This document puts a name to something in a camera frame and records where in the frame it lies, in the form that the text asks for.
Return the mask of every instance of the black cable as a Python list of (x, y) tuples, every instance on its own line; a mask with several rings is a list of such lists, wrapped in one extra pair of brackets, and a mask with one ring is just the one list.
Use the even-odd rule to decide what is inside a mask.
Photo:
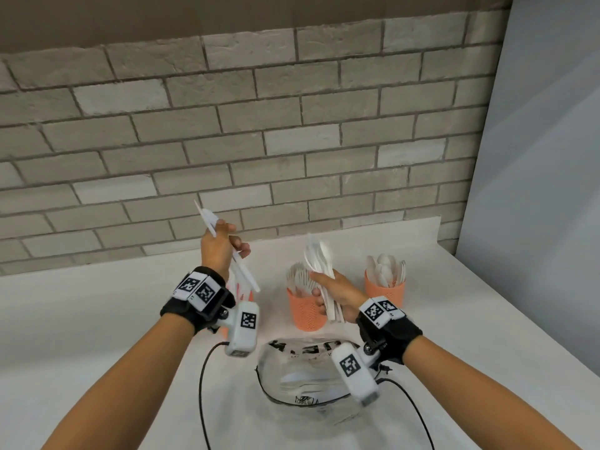
[(398, 382), (396, 382), (395, 380), (392, 380), (390, 378), (381, 378), (377, 381), (377, 384), (380, 384), (382, 382), (391, 382), (393, 383), (396, 387), (398, 387), (402, 392), (404, 392), (404, 394), (406, 395), (406, 397), (409, 399), (410, 404), (413, 405), (413, 408), (415, 408), (416, 413), (419, 415), (419, 418), (421, 419), (421, 423), (423, 423), (423, 428), (425, 429), (425, 432), (427, 433), (427, 438), (429, 438), (429, 443), (431, 444), (431, 450), (436, 450), (435, 446), (433, 445), (433, 439), (431, 439), (431, 434), (429, 434), (429, 430), (427, 429), (427, 425), (425, 424), (425, 420), (423, 419), (423, 417), (421, 416), (421, 412), (419, 412), (419, 409), (416, 407), (415, 401), (412, 400), (412, 398), (410, 397), (409, 393), (404, 390), (404, 387), (402, 387)]
[(208, 355), (204, 359), (204, 364), (202, 365), (202, 370), (200, 371), (200, 381), (198, 383), (198, 407), (200, 408), (200, 422), (202, 423), (202, 432), (204, 433), (204, 440), (206, 441), (206, 448), (208, 450), (211, 450), (211, 445), (208, 443), (206, 425), (204, 424), (204, 414), (202, 413), (202, 378), (204, 378), (204, 370), (206, 369), (206, 363), (208, 362), (209, 357), (219, 346), (229, 346), (229, 341), (221, 341), (220, 343), (215, 344), (213, 348), (208, 351)]

